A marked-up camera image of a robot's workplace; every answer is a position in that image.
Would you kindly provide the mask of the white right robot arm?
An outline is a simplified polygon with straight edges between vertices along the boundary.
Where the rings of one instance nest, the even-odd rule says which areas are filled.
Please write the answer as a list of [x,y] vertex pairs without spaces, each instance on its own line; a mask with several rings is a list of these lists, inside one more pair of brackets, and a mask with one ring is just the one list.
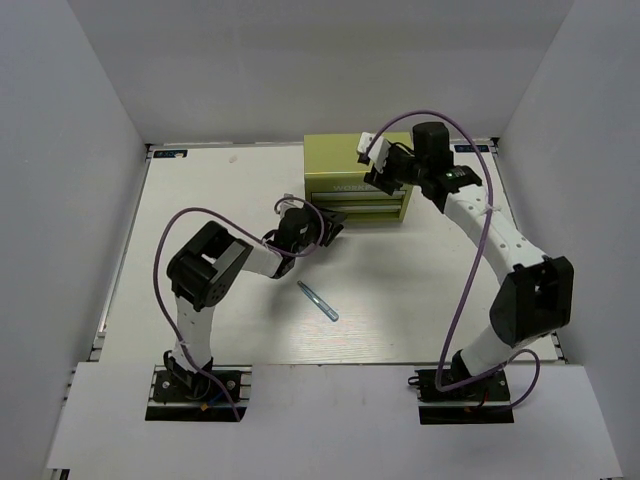
[[419,187],[476,246],[472,266],[486,261],[500,284],[488,327],[451,357],[449,368],[436,370],[438,391],[472,399],[520,350],[569,323],[574,268],[566,257],[552,258],[533,245],[502,214],[488,173],[455,164],[443,123],[414,126],[412,142],[404,149],[380,133],[363,133],[358,160],[371,168],[365,183],[388,195]]

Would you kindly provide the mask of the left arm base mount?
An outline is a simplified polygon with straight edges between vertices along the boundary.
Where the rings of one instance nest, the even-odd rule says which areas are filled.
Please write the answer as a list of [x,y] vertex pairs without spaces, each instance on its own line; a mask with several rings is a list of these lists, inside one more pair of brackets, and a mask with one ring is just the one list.
[[[227,388],[240,419],[243,419],[251,394],[252,368],[220,366],[213,374]],[[231,404],[220,387],[208,378],[193,392],[165,367],[156,365],[152,376],[146,421],[221,423],[237,420]]]

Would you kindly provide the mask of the green top drawer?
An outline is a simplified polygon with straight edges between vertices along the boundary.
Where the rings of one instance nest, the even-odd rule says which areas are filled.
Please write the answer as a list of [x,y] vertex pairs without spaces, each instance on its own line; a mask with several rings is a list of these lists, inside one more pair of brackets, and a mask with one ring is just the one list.
[[403,201],[406,191],[400,190],[392,195],[387,195],[379,190],[365,191],[337,191],[337,192],[313,192],[311,194],[312,202],[346,202],[346,201]]

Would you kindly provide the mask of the light blue pen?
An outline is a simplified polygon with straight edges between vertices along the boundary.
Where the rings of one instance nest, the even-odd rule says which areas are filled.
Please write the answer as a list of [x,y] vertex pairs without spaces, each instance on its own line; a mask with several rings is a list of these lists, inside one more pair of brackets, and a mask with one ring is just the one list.
[[334,310],[325,300],[323,300],[315,291],[313,291],[308,285],[302,281],[297,282],[298,287],[302,293],[320,310],[323,314],[329,318],[332,322],[339,320],[339,314]]

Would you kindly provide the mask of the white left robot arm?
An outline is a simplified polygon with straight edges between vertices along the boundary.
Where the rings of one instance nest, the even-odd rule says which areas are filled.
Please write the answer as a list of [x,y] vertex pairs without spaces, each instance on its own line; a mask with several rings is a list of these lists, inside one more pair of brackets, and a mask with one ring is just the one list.
[[209,221],[169,261],[167,277],[176,300],[180,337],[163,362],[190,399],[200,400],[217,389],[210,379],[213,315],[238,275],[246,271],[271,279],[283,277],[299,256],[314,247],[329,246],[347,219],[334,210],[295,207],[289,202],[278,215],[278,226],[256,246]]

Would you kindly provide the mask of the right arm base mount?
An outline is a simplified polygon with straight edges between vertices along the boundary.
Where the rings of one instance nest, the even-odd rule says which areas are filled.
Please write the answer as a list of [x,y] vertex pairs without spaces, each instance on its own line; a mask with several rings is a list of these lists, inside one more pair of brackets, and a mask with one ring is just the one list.
[[436,370],[421,369],[407,380],[417,394],[421,425],[512,424],[511,394],[504,372],[460,389],[440,392]]

